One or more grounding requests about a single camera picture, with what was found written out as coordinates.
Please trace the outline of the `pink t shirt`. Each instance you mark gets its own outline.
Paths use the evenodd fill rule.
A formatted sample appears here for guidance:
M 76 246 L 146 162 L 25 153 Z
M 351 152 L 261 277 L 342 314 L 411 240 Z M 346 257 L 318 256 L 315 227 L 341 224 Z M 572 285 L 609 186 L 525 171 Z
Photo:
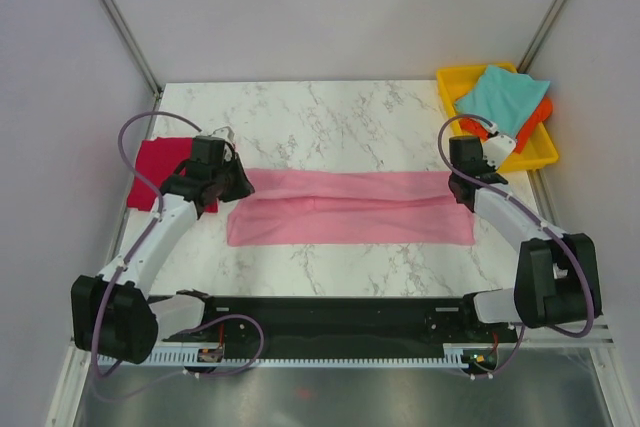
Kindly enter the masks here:
M 445 172 L 252 169 L 248 177 L 255 192 L 227 221 L 233 247 L 475 242 L 473 216 Z

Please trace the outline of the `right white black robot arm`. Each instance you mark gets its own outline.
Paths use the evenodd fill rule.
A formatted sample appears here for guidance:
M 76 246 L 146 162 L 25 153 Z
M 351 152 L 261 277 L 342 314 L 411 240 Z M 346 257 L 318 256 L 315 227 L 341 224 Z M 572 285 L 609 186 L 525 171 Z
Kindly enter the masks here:
M 586 336 L 602 315 L 592 239 L 549 224 L 524 205 L 486 158 L 479 138 L 450 138 L 447 165 L 456 202 L 491 224 L 518 254 L 512 288 L 466 296 L 473 306 L 458 315 L 460 333 L 477 341 L 494 323 L 516 323 Z

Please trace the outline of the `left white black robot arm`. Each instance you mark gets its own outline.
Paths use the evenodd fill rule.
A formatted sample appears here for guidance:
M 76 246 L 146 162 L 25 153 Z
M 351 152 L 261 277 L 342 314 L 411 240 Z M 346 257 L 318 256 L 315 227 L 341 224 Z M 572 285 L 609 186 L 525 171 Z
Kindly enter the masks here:
M 76 347 L 94 357 L 140 364 L 157 342 L 182 331 L 198 340 L 215 336 L 220 318 L 205 307 L 204 295 L 185 291 L 150 301 L 150 290 L 179 240 L 207 207 L 253 192 L 231 128 L 192 138 L 188 157 L 158 187 L 138 238 L 96 276 L 81 275 L 73 283 Z

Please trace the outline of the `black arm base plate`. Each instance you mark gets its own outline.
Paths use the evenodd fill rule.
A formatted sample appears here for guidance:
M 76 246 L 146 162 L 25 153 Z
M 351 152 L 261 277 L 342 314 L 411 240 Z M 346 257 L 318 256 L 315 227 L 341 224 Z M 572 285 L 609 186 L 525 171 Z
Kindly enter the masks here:
M 482 324 L 462 298 L 211 297 L 204 330 L 175 341 L 222 341 L 243 357 L 433 354 L 444 344 L 506 345 L 505 324 Z

